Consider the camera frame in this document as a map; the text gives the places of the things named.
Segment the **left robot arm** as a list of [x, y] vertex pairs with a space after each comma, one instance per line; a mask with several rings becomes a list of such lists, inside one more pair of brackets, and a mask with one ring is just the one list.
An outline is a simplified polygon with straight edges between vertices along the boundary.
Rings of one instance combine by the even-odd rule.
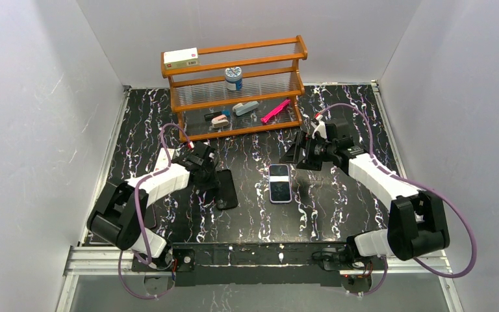
[[87, 229], [120, 250], [157, 259], [166, 250], [166, 239], [144, 223], [147, 208], [190, 185], [205, 190], [219, 186], [216, 150], [203, 142], [191, 142], [177, 157], [164, 148], [165, 157], [154, 172], [128, 180], [105, 183], [86, 222]]

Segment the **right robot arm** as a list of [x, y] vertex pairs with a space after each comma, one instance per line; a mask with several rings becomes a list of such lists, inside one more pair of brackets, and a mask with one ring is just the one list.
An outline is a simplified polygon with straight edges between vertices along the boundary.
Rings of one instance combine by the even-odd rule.
[[360, 261], [372, 256], [413, 259], [449, 246], [444, 204], [438, 195], [414, 187], [388, 171], [355, 143], [345, 125], [313, 120], [312, 133], [299, 130], [280, 162], [297, 169], [320, 171], [332, 163], [366, 187], [388, 210], [387, 228], [349, 236], [340, 259]]

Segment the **black phone case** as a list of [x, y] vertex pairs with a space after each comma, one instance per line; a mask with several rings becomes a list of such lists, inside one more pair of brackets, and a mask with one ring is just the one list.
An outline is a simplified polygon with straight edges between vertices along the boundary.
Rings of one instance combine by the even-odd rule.
[[215, 202], [218, 210], [234, 209], [238, 206], [237, 191], [230, 170], [217, 171], [219, 187], [216, 190]]

